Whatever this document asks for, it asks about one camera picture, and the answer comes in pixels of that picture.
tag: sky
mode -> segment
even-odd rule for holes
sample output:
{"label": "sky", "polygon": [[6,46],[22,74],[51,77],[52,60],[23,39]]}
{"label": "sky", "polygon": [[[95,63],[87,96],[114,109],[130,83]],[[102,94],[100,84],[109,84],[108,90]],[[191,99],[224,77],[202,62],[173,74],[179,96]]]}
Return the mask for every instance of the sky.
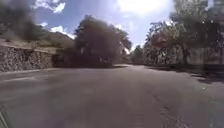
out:
{"label": "sky", "polygon": [[104,20],[129,33],[133,46],[145,43],[151,22],[169,21],[172,0],[30,0],[35,22],[74,38],[85,15]]}

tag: road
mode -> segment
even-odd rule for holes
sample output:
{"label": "road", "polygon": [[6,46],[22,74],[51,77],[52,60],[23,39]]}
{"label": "road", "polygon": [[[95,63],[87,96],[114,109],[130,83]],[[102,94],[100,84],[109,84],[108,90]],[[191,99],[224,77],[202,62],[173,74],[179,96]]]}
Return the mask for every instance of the road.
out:
{"label": "road", "polygon": [[222,80],[143,66],[0,74],[12,128],[224,128],[223,92]]}

